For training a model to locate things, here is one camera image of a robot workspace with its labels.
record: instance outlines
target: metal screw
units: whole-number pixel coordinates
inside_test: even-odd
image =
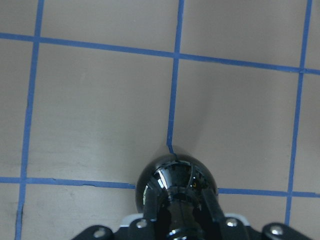
[[[99,229],[93,233],[93,236],[95,238],[101,238],[105,234],[106,234],[106,230],[104,228],[102,228],[102,227],[99,227]]]
[[[270,227],[270,232],[273,235],[282,235],[282,234],[284,234],[284,230],[279,225],[274,225],[274,226]]]
[[[235,218],[228,218],[225,223],[229,226],[229,227],[236,227],[238,222],[237,219]]]
[[[136,223],[136,227],[138,228],[138,229],[143,229],[143,228],[145,228],[147,226],[147,221],[145,220],[145,219],[141,219],[140,221],[138,221],[137,223]]]

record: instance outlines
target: reflective black surface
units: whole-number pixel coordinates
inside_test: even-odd
[[[143,170],[136,185],[136,207],[149,216],[144,208],[153,196],[156,217],[150,220],[156,222],[157,239],[205,239],[203,189],[218,195],[214,178],[200,161],[183,154],[164,155]]]

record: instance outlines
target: floor tile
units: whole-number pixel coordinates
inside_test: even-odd
[[[70,240],[92,225],[117,231],[135,206],[132,189],[28,185],[21,239]]]
[[[294,165],[294,190],[320,193],[320,76],[305,75]]]
[[[305,0],[186,0],[181,52],[299,66]]]
[[[166,144],[172,60],[42,45],[29,177],[135,184]]]
[[[285,197],[219,194],[219,204],[224,213],[245,216],[250,225],[259,232],[269,223],[285,221]]]
[[[32,44],[0,39],[0,176],[19,177]]]
[[[1,239],[14,240],[18,209],[19,185],[0,184]]]
[[[320,198],[294,197],[290,226],[312,239],[319,238]]]
[[[286,191],[298,75],[183,60],[173,144],[221,188]]]
[[[0,32],[34,35],[37,0],[1,0]]]
[[[177,0],[46,0],[41,35],[173,51]]]
[[[309,27],[308,44],[305,66],[311,69],[320,69],[320,1],[312,1],[312,11]]]

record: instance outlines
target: blue tape line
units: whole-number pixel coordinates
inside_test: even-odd
[[[293,191],[292,192],[292,197],[320,198],[320,193],[306,192],[306,191]]]
[[[27,42],[33,42],[35,40],[34,36],[12,34],[12,33],[5,33],[5,32],[0,32],[0,39],[9,39],[9,40],[18,40],[18,41],[27,41]]]
[[[258,68],[258,69],[277,70],[277,71],[290,72],[290,73],[299,73],[301,70],[299,67],[294,67],[294,66],[274,65],[274,64],[267,64],[267,63],[241,61],[241,60],[217,58],[217,57],[210,57],[210,56],[198,56],[198,55],[184,54],[184,53],[180,54],[180,59],[241,66],[241,67],[251,67],[251,68]]]
[[[37,4],[35,29],[34,29],[34,35],[36,37],[40,36],[40,33],[41,33],[43,9],[44,9],[44,0],[39,0]],[[23,208],[24,208],[24,203],[26,198],[26,180],[27,180],[27,166],[28,166],[28,154],[29,154],[29,143],[30,143],[30,130],[31,130],[31,121],[32,121],[33,103],[34,103],[38,55],[39,55],[39,43],[34,42],[33,48],[32,48],[32,57],[31,57],[31,66],[30,66],[27,107],[26,107],[25,119],[24,119],[19,200],[18,200],[18,208],[17,208],[16,222],[15,222],[15,238],[14,238],[15,240],[21,239],[21,232],[22,232],[22,218],[23,218]]]
[[[298,132],[299,132],[299,119],[300,119],[303,81],[304,81],[304,74],[299,73],[297,93],[296,93],[295,113],[294,113],[292,144],[291,144],[289,178],[288,178],[288,194],[289,195],[286,200],[285,219],[284,219],[284,222],[287,225],[290,224],[290,213],[291,213],[292,192],[294,187],[295,161],[296,161],[296,153],[297,153],[297,139],[298,139]]]
[[[307,45],[308,45],[308,35],[309,35],[309,25],[311,18],[312,0],[308,0],[305,9],[302,45],[301,45],[301,56],[300,56],[300,69],[305,68]],[[293,135],[292,135],[292,145],[291,145],[291,158],[290,158],[290,169],[289,169],[289,179],[288,179],[288,197],[286,200],[285,208],[285,224],[290,224],[291,206],[292,206],[292,193],[294,188],[294,175],[295,175],[295,161],[297,153],[297,138],[299,132],[299,119],[300,119],[300,109],[301,109],[301,98],[302,89],[304,82],[304,73],[299,73],[297,93],[296,93],[296,103],[295,103],[295,113],[294,113],[294,125],[293,125]]]
[[[184,6],[185,6],[185,1],[179,0],[178,16],[177,16],[177,24],[176,24],[176,32],[175,32],[175,44],[174,44],[174,56],[173,56],[174,59],[173,59],[173,68],[172,68],[168,130],[167,130],[167,136],[166,136],[166,145],[167,145],[169,152],[171,154],[175,153],[175,151],[172,147],[172,141],[173,141],[173,134],[174,134],[177,84],[178,84],[178,73],[179,73],[179,57],[180,57],[181,38],[182,38]]]
[[[179,0],[178,17],[177,17],[176,32],[175,32],[175,43],[174,43],[174,52],[175,53],[180,53],[180,48],[181,48],[184,7],[185,7],[185,0]]]
[[[0,176],[0,183],[2,183],[2,184],[19,184],[20,182],[21,182],[20,177]]]
[[[94,186],[99,188],[114,188],[114,189],[135,189],[136,186],[124,182],[108,182],[108,181],[87,181],[87,180],[72,180],[72,179],[55,179],[55,178],[38,178],[28,177],[28,184],[44,184],[44,185],[63,185],[63,186]]]
[[[56,39],[56,38],[49,38],[49,37],[40,37],[39,42],[44,44],[55,44],[55,45],[87,48],[87,49],[109,50],[109,51],[115,51],[115,52],[142,54],[142,55],[158,56],[158,57],[165,57],[165,58],[174,57],[174,54],[168,51],[158,51],[158,50],[143,49],[143,48],[128,47],[128,46],[117,46],[117,45],[109,45],[109,44],[103,44],[103,43],[92,43],[92,42],[85,42],[85,41],[74,41],[74,40]]]
[[[38,1],[38,6],[36,10],[35,27],[34,27],[35,37],[40,37],[41,35],[41,25],[42,25],[42,18],[43,18],[43,12],[44,12],[44,5],[45,5],[45,0]]]
[[[39,42],[44,44],[107,50],[107,51],[132,53],[132,54],[142,54],[142,55],[150,55],[150,56],[165,57],[165,58],[176,58],[176,59],[179,58],[179,59],[191,60],[191,61],[218,63],[218,64],[224,64],[224,65],[251,67],[251,68],[267,69],[267,70],[276,70],[276,71],[289,72],[289,73],[305,73],[305,74],[320,75],[320,70],[318,69],[311,69],[311,68],[301,69],[300,67],[294,67],[294,66],[274,65],[274,64],[266,64],[266,63],[251,62],[251,61],[217,58],[217,57],[210,57],[210,56],[199,56],[199,55],[192,55],[192,54],[185,54],[185,53],[174,53],[174,52],[168,52],[168,51],[158,51],[158,50],[127,47],[127,46],[117,46],[117,45],[109,45],[109,44],[103,44],[103,43],[92,43],[92,42],[65,40],[65,39],[57,39],[57,38],[49,38],[49,37],[34,37],[34,36],[19,35],[19,34],[4,33],[4,32],[0,32],[0,39]]]
[[[304,19],[304,26],[303,26],[303,37],[302,37],[301,56],[300,56],[301,69],[305,68],[305,63],[306,63],[311,9],[312,9],[312,0],[308,0],[306,4],[306,9],[305,9],[305,19]]]
[[[176,97],[177,97],[177,83],[178,83],[178,70],[179,70],[179,60],[173,60],[173,70],[172,70],[172,81],[171,81],[171,96],[170,96],[170,107],[169,107],[169,120],[168,120],[168,131],[166,136],[166,145],[169,148],[171,154],[174,153],[172,147],[172,138],[174,133],[174,122],[175,122],[175,109],[176,109]]]
[[[320,70],[311,69],[311,68],[306,68],[306,69],[305,69],[305,73],[306,73],[306,74],[320,75]]]
[[[288,193],[285,191],[239,189],[239,188],[219,188],[219,194],[239,194],[239,195],[256,195],[256,196],[273,196],[273,197],[288,196]]]

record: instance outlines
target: grid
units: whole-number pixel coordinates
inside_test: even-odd
[[[183,15],[184,15],[184,0],[179,0],[179,4],[178,4],[177,27],[176,27],[176,34],[175,34],[174,52],[142,49],[142,48],[134,48],[134,47],[126,47],[126,46],[118,46],[118,45],[109,45],[109,44],[93,43],[93,42],[83,42],[83,41],[75,41],[75,40],[56,39],[56,38],[49,38],[49,37],[41,37],[41,26],[42,26],[44,4],[45,4],[45,0],[38,1],[37,12],[36,12],[36,21],[35,21],[35,31],[34,31],[33,36],[0,32],[0,39],[27,41],[27,42],[33,43],[32,59],[31,59],[31,67],[30,67],[30,75],[29,75],[28,95],[27,95],[27,108],[26,108],[25,120],[24,120],[24,133],[23,133],[20,177],[0,177],[0,183],[19,184],[19,186],[20,186],[17,217],[16,217],[15,240],[21,239],[21,232],[22,232],[22,227],[23,227],[23,223],[22,223],[23,207],[24,207],[24,202],[25,202],[25,197],[26,197],[27,184],[45,184],[45,185],[63,185],[63,186],[89,185],[89,186],[96,186],[96,187],[101,187],[101,188],[121,188],[121,189],[134,189],[135,188],[134,185],[129,184],[129,183],[123,183],[123,182],[35,178],[35,177],[28,177],[27,176],[30,130],[31,130],[31,124],[32,124],[33,101],[34,101],[34,92],[35,92],[36,75],[37,75],[39,46],[40,46],[40,44],[43,44],[43,43],[52,44],[52,45],[63,45],[63,46],[81,47],[81,48],[88,48],[88,49],[106,50],[106,51],[135,53],[135,54],[141,54],[141,55],[150,55],[150,56],[157,56],[157,57],[164,57],[164,58],[173,59],[171,96],[170,96],[167,140],[166,140],[166,144],[167,144],[169,151],[171,153],[174,153],[173,134],[174,134],[174,122],[175,122],[176,92],[177,92],[177,85],[178,85],[178,70],[179,70],[179,61],[180,60],[212,62],[212,63],[220,63],[220,64],[225,64],[225,65],[243,66],[243,67],[251,67],[251,68],[258,68],[258,69],[268,69],[268,70],[298,73],[299,77],[298,77],[298,87],[297,87],[297,93],[296,93],[294,125],[293,125],[293,134],[292,134],[291,157],[290,157],[290,168],[289,168],[289,173],[288,173],[289,178],[288,178],[287,191],[220,188],[219,192],[221,194],[240,194],[240,195],[284,197],[284,198],[286,198],[285,223],[287,225],[290,224],[292,197],[320,198],[320,194],[316,194],[313,192],[293,191],[295,158],[296,158],[296,151],[297,151],[297,137],[298,137],[298,130],[299,130],[299,118],[300,118],[300,108],[301,108],[301,98],[302,98],[304,75],[305,74],[320,75],[319,69],[305,68],[308,34],[309,34],[309,26],[310,26],[311,10],[312,10],[312,0],[307,0],[306,10],[305,10],[303,36],[301,36],[302,37],[302,46],[301,46],[299,67],[275,65],[275,64],[265,64],[265,63],[258,63],[258,62],[241,61],[241,60],[224,59],[224,58],[216,58],[216,57],[208,57],[208,56],[180,53],[182,26],[183,26]]]

